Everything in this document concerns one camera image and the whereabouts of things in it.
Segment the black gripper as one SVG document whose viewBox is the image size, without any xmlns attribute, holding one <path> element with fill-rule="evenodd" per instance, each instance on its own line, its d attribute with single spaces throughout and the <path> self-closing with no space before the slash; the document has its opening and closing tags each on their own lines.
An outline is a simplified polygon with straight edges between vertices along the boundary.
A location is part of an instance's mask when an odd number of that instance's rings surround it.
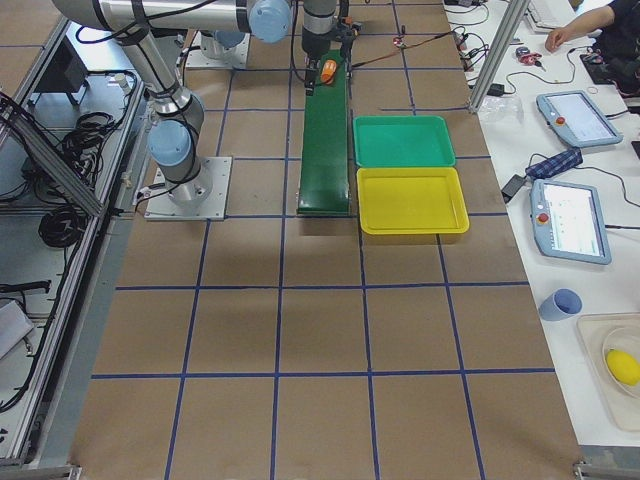
<svg viewBox="0 0 640 480">
<path fill-rule="evenodd" d="M 349 15 L 315 16 L 305 14 L 303 19 L 303 51 L 306 54 L 305 94 L 313 95 L 316 75 L 320 70 L 322 58 L 329 52 L 333 43 L 340 44 L 343 59 L 351 57 L 352 45 L 356 39 L 356 24 Z M 346 63 L 345 79 L 352 79 L 352 64 Z"/>
</svg>

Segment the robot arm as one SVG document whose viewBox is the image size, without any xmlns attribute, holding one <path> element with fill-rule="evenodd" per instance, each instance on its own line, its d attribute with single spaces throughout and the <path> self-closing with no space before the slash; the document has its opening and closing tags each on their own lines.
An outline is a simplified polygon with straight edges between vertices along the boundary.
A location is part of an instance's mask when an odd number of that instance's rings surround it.
<svg viewBox="0 0 640 480">
<path fill-rule="evenodd" d="M 224 58 L 251 36 L 273 44 L 295 30 L 298 10 L 303 10 L 301 45 L 305 70 L 298 77 L 305 94 L 312 96 L 317 87 L 329 85 L 335 74 L 326 67 L 325 55 L 331 44 L 341 45 L 340 61 L 349 63 L 353 40 L 358 29 L 348 21 L 347 1 L 238 1 L 236 26 L 227 29 L 201 30 L 200 48 L 209 58 Z"/>
<path fill-rule="evenodd" d="M 159 219 L 208 217 L 208 200 L 224 203 L 226 187 L 197 153 L 204 122 L 202 102 L 178 79 L 157 46 L 154 31 L 201 30 L 250 34 L 265 43 L 283 39 L 291 26 L 287 1 L 57 1 L 68 19 L 111 35 L 144 81 L 158 120 L 147 149 L 164 178 L 164 190 L 145 198 Z"/>
</svg>

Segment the person hand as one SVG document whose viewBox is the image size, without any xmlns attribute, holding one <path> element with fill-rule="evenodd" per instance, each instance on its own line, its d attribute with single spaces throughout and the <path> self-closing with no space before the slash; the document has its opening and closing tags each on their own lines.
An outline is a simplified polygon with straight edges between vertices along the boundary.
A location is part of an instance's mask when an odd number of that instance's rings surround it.
<svg viewBox="0 0 640 480">
<path fill-rule="evenodd" d="M 544 47 L 547 52 L 557 51 L 564 43 L 575 37 L 573 30 L 568 26 L 552 30 L 546 37 Z"/>
</svg>

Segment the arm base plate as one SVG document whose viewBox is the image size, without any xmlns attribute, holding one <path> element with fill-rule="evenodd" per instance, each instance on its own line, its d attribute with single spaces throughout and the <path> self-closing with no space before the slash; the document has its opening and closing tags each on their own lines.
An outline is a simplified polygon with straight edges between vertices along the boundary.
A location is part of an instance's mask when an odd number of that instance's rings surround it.
<svg viewBox="0 0 640 480">
<path fill-rule="evenodd" d="M 222 221 L 226 214 L 231 157 L 199 157 L 199 175 L 171 193 L 151 193 L 144 218 L 150 221 Z"/>
<path fill-rule="evenodd" d="M 186 55 L 187 69 L 245 70 L 250 35 L 229 31 L 198 31 Z"/>
</svg>

